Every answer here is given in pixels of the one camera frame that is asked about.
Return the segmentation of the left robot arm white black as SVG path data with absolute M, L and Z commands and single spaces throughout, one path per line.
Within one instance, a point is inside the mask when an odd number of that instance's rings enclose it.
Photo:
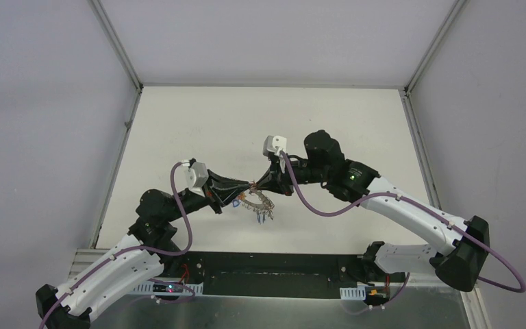
M 220 214 L 239 194 L 251 187 L 243 180 L 225 178 L 207 170 L 198 182 L 182 191 L 166 193 L 157 189 L 144 192 L 136 209 L 138 218 L 128 233 L 102 257 L 68 282 L 54 287 L 46 284 L 36 292 L 40 328 L 89 328 L 109 305 L 138 284 L 160 274 L 176 276 L 181 258 L 193 242 L 179 249 L 172 237 L 172 222 L 204 207 Z

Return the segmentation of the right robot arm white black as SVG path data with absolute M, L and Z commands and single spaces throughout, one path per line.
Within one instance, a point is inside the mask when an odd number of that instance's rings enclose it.
M 488 222 L 465 220 L 406 195 L 375 169 L 350 160 L 326 131 L 306 136 L 306 158 L 289 155 L 287 140 L 267 136 L 262 153 L 271 164 L 256 182 L 263 191 L 292 195 L 304 184 L 320 184 L 336 199 L 361 206 L 394 221 L 425 241 L 393 245 L 375 241 L 362 255 L 365 278 L 377 281 L 387 273 L 434 274 L 449 287 L 470 292 L 488 256 Z

